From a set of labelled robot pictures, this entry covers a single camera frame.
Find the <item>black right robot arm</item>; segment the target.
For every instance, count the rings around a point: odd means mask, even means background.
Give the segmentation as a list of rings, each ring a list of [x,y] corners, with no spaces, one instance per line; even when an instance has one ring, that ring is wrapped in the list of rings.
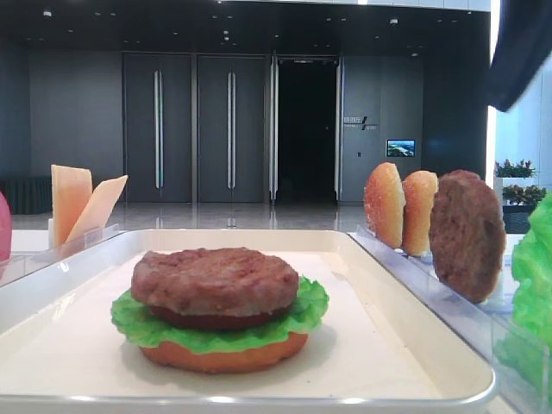
[[[510,110],[550,53],[550,0],[502,1],[486,81],[487,104],[501,112]]]

